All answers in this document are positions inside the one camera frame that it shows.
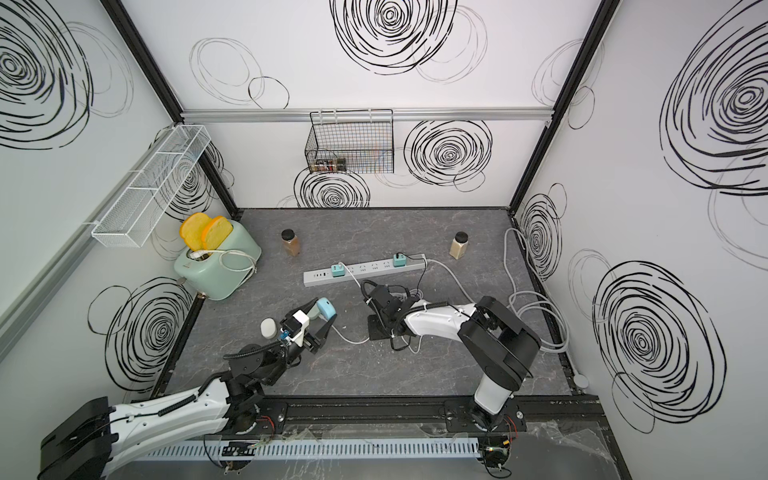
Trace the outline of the blue earbud case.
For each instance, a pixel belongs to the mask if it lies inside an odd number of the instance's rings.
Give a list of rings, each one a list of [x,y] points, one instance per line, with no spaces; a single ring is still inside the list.
[[[319,314],[327,321],[331,322],[336,316],[337,312],[332,303],[325,297],[320,298],[316,302]]]

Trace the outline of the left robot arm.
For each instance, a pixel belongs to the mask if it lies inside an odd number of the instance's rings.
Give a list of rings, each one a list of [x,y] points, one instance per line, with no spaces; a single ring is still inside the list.
[[[84,403],[40,443],[41,479],[103,479],[131,461],[193,437],[244,433],[262,419],[264,389],[325,344],[337,312],[327,298],[289,311],[277,338],[225,355],[227,369],[180,393],[110,404]]]

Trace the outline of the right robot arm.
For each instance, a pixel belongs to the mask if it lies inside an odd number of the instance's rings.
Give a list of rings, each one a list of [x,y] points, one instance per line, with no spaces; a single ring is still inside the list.
[[[372,335],[401,338],[405,349],[425,336],[458,341],[482,371],[470,415],[484,431],[505,420],[507,401],[531,375],[542,347],[540,336],[492,296],[465,305],[427,302],[410,293],[397,296],[386,285],[365,280],[361,293],[372,310]]]

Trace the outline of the white earbud case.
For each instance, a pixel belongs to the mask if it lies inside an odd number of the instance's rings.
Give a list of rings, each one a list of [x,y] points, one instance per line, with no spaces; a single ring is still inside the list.
[[[265,318],[260,323],[260,333],[265,339],[273,339],[277,335],[277,324],[273,318]]]

